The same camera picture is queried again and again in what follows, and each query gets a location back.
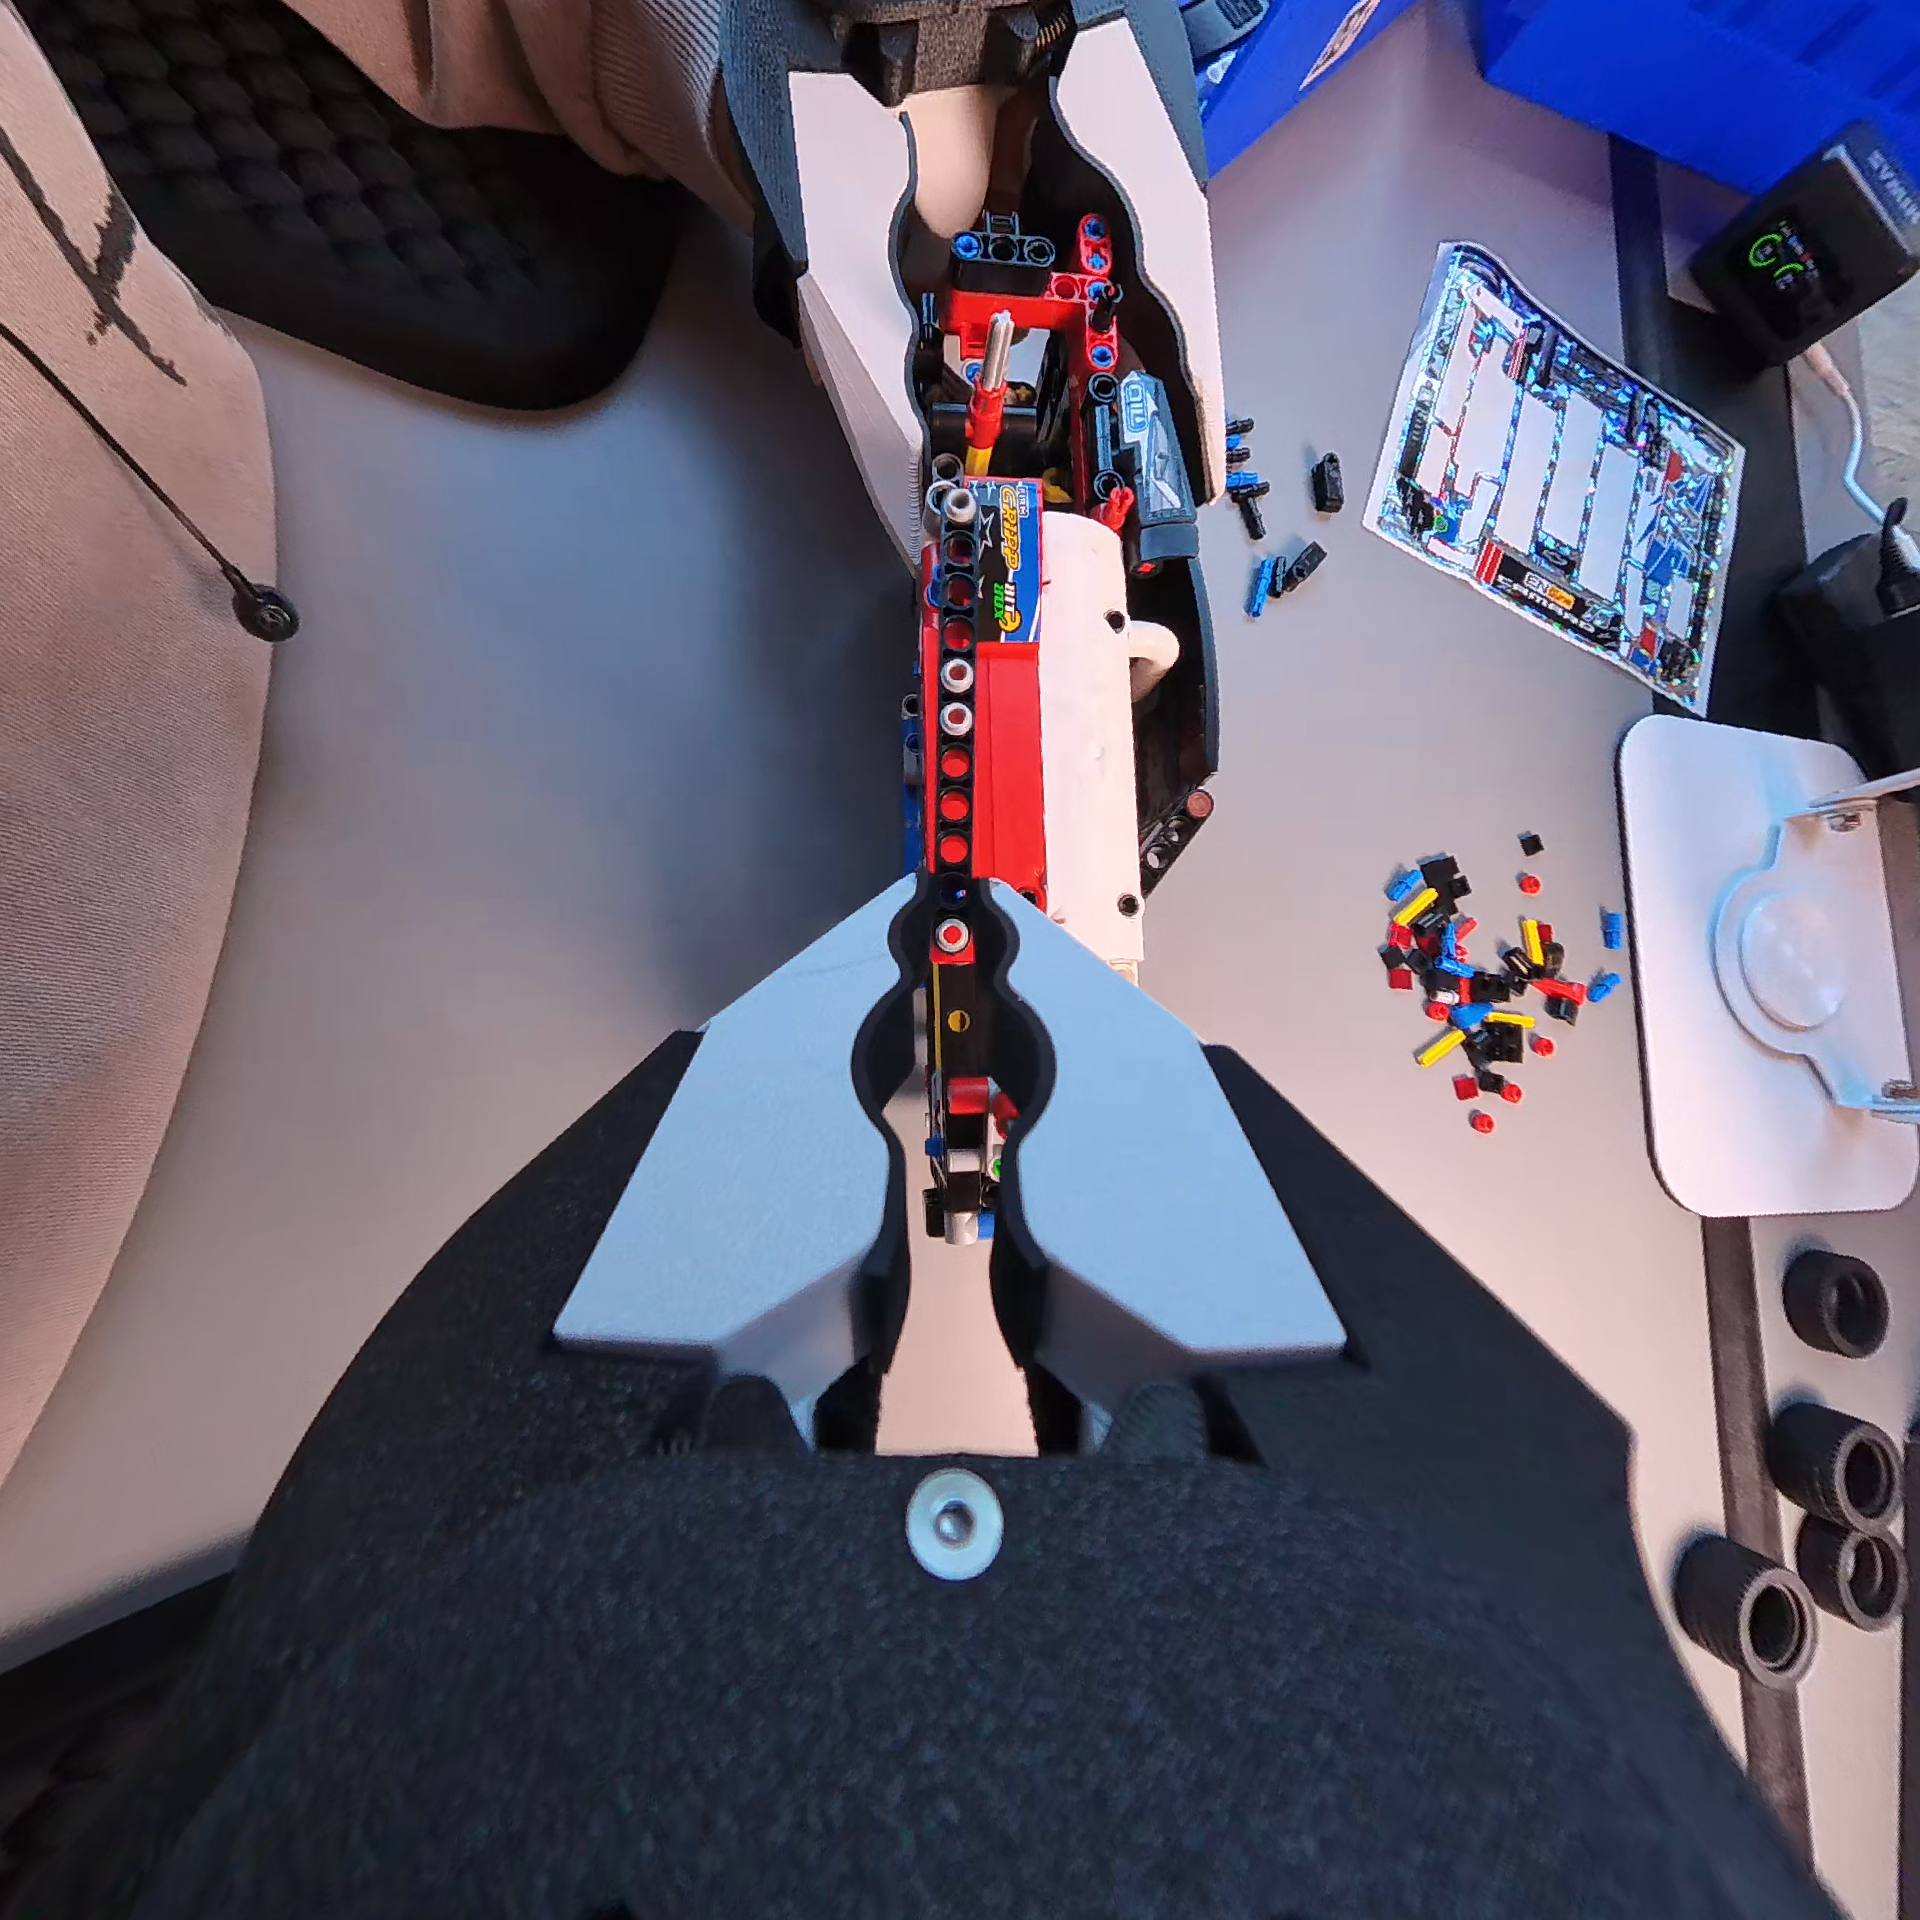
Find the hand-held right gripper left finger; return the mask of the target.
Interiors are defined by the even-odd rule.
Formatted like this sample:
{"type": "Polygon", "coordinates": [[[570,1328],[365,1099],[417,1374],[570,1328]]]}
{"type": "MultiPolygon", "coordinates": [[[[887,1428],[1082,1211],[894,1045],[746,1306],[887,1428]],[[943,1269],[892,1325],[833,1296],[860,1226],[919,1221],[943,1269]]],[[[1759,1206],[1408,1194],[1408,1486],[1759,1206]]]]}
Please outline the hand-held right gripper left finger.
{"type": "Polygon", "coordinates": [[[560,1345],[758,1374],[819,1445],[877,1442],[909,1296],[884,1109],[916,1065],[928,916],[926,877],[904,877],[704,1026],[560,1345]]]}

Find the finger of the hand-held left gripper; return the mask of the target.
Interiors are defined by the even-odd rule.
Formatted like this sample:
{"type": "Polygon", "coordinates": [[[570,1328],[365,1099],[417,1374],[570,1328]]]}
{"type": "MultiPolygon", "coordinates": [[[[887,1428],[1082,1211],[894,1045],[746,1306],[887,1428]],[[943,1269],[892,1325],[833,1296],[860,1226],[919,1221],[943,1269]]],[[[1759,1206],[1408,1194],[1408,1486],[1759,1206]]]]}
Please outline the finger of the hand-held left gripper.
{"type": "Polygon", "coordinates": [[[1218,319],[1209,158],[1179,12],[1075,12],[1055,83],[1070,141],[1116,183],[1135,261],[1179,348],[1194,492],[1218,497],[1218,319]]]}
{"type": "Polygon", "coordinates": [[[926,424],[909,380],[919,324],[897,256],[916,185],[914,136],[899,112],[845,73],[792,73],[789,102],[804,197],[804,346],[882,526],[916,565],[926,424]]]}

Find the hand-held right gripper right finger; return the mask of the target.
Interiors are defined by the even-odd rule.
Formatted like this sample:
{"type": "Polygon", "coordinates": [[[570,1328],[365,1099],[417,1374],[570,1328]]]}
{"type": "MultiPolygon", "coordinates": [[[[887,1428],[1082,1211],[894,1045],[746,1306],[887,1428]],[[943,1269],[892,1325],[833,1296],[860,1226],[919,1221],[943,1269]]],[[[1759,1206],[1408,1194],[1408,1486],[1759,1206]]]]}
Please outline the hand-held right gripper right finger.
{"type": "Polygon", "coordinates": [[[1338,1357],[1345,1328],[1201,1043],[1006,882],[982,894],[1011,1099],[992,1291],[1043,1447],[1148,1379],[1338,1357]]]}

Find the lego race car model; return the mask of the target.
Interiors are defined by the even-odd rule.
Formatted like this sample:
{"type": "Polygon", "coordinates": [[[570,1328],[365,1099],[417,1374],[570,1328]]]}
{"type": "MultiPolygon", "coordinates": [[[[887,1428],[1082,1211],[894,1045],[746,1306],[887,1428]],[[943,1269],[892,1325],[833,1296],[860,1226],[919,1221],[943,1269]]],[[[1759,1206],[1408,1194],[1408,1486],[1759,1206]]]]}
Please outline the lego race car model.
{"type": "MultiPolygon", "coordinates": [[[[933,909],[926,1233],[994,1230],[1014,1121],[982,1006],[982,887],[1006,882],[1138,979],[1145,902],[1211,814],[1216,687],[1196,504],[1165,380],[1121,331],[1114,224],[979,212],[921,295],[928,485],[955,458],[982,507],[977,668],[992,850],[972,923],[933,909]]],[[[909,853],[923,867],[919,668],[902,704],[909,853]]]]}

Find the long black lego beam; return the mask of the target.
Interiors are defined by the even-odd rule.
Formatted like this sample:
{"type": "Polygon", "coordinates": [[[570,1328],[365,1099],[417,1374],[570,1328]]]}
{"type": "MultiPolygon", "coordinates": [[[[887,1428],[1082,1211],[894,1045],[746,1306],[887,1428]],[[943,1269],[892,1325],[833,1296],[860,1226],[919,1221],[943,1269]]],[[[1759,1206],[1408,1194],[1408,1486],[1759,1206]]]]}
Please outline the long black lego beam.
{"type": "Polygon", "coordinates": [[[921,553],[921,828],[923,867],[945,921],[972,923],[992,850],[984,724],[977,711],[982,507],[955,458],[941,456],[923,499],[921,553]]]}

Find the person's left forearm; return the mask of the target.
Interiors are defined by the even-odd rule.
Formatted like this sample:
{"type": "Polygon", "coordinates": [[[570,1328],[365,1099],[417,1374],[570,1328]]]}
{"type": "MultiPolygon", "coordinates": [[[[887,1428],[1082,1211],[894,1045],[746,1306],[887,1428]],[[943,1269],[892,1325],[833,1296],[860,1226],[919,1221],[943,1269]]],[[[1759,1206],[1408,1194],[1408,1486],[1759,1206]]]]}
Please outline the person's left forearm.
{"type": "Polygon", "coordinates": [[[621,175],[672,178],[736,227],[748,180],[721,107],[721,2],[292,2],[404,112],[565,134],[621,175]]]}

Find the black lego tyre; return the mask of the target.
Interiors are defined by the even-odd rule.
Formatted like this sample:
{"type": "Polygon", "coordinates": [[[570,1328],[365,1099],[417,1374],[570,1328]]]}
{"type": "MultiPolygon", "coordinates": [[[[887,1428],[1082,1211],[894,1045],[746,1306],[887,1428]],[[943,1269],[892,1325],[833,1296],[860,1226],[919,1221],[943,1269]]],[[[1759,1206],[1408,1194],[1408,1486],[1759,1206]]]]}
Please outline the black lego tyre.
{"type": "Polygon", "coordinates": [[[1883,1279],[1854,1255],[1820,1245],[1798,1250],[1781,1277],[1781,1304],[1793,1335],[1820,1352],[1866,1360],[1886,1343],[1883,1279]]]}
{"type": "Polygon", "coordinates": [[[1796,1401],[1769,1423],[1764,1457],[1776,1489],[1847,1530],[1891,1525],[1903,1506],[1903,1452],[1874,1423],[1796,1401]]]}
{"type": "Polygon", "coordinates": [[[1883,1528],[1805,1516],[1796,1569],[1823,1613],[1862,1632],[1888,1630],[1908,1603],[1905,1552],[1883,1528]]]}
{"type": "Polygon", "coordinates": [[[1696,1537],[1676,1562],[1681,1630],[1766,1691],[1793,1691],[1815,1652],[1813,1598],[1796,1572],[1725,1535],[1696,1537]]]}

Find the pile of small colourful pieces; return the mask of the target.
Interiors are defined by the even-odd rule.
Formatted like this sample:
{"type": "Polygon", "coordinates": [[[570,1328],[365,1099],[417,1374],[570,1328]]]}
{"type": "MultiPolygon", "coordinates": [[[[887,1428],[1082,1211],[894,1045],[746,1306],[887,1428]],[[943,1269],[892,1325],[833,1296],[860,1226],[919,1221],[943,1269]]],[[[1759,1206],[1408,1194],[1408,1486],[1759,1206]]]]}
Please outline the pile of small colourful pieces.
{"type": "Polygon", "coordinates": [[[1584,965],[1586,953],[1567,941],[1572,926],[1545,916],[1545,858],[1547,843],[1523,831],[1506,926],[1491,923],[1452,853],[1394,867],[1382,889],[1379,972],[1425,1021],[1408,1055],[1445,1079],[1477,1138],[1523,1104],[1523,1072],[1552,1060],[1584,1014],[1625,989],[1625,916],[1596,911],[1594,965],[1584,965]]]}

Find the holographic sticker sheet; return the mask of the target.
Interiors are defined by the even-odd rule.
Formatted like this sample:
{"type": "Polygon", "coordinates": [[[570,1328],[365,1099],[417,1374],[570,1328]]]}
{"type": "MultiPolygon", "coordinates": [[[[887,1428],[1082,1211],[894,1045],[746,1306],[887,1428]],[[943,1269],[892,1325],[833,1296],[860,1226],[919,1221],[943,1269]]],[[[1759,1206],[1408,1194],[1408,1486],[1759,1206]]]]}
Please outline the holographic sticker sheet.
{"type": "Polygon", "coordinates": [[[1435,261],[1364,521],[1706,716],[1742,446],[1472,244],[1435,261]]]}

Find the blue parts bin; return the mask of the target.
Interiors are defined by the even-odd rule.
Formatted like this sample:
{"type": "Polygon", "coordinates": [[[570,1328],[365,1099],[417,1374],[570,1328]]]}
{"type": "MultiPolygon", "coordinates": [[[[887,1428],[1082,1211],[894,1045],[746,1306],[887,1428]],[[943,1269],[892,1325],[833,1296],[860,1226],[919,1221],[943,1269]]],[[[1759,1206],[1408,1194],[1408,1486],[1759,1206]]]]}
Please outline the blue parts bin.
{"type": "Polygon", "coordinates": [[[1918,171],[1915,2],[1477,2],[1489,83],[1759,195],[1852,122],[1918,171]]]}

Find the white book stand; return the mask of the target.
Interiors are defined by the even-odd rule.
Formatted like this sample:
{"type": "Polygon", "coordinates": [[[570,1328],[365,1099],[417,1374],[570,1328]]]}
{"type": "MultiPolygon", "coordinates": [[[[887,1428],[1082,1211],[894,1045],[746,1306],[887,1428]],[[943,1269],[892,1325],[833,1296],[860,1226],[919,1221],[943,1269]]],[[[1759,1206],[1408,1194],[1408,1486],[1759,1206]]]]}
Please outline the white book stand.
{"type": "Polygon", "coordinates": [[[1842,748],[1650,716],[1618,750],[1652,1162],[1696,1216],[1891,1211],[1915,1070],[1881,804],[1842,748]]]}

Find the black box green logo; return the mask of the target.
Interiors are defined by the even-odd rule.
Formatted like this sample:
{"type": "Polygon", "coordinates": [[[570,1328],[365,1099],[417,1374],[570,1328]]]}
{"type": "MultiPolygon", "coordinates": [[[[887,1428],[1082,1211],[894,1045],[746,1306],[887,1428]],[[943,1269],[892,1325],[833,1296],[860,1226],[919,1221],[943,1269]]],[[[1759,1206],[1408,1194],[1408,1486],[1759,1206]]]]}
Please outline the black box green logo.
{"type": "Polygon", "coordinates": [[[1784,365],[1918,270],[1918,190],[1874,122],[1847,124],[1691,258],[1706,300],[1784,365]]]}

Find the black power adapter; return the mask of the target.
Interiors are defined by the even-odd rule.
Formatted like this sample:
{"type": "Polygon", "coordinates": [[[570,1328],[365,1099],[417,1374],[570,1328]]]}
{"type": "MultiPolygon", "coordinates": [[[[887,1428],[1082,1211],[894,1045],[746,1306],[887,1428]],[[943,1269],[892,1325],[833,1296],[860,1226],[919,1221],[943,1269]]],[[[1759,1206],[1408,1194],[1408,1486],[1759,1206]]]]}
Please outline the black power adapter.
{"type": "Polygon", "coordinates": [[[1896,497],[1879,534],[1825,551],[1779,592],[1788,636],[1869,775],[1918,768],[1918,546],[1896,497]]]}

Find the dark cloth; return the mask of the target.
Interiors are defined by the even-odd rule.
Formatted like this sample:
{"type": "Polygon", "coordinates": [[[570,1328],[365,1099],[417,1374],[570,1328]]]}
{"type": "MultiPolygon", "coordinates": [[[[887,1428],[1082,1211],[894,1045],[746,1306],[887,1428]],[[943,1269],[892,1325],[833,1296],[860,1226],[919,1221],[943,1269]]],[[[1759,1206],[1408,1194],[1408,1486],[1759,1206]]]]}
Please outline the dark cloth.
{"type": "Polygon", "coordinates": [[[2,1901],[66,1849],[146,1742],[229,1574],[100,1625],[2,1676],[2,1901]]]}

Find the black hoodie drawstring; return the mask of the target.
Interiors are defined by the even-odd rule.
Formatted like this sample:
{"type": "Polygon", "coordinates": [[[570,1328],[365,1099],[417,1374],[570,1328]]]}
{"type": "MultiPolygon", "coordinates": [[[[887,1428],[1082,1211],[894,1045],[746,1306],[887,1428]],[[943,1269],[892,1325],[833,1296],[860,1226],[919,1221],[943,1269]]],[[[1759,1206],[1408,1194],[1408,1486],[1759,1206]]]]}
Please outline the black hoodie drawstring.
{"type": "Polygon", "coordinates": [[[231,612],[236,624],[246,634],[270,646],[297,636],[300,614],[295,604],[275,587],[256,582],[241,568],[236,568],[29,341],[24,341],[7,324],[2,324],[2,341],[56,392],[56,397],[61,397],[61,402],[66,402],[66,407],[78,419],[83,419],[95,439],[132,473],[132,478],[158,502],[158,507],[180,524],[185,536],[200,546],[205,558],[217,568],[231,592],[231,612]]]}

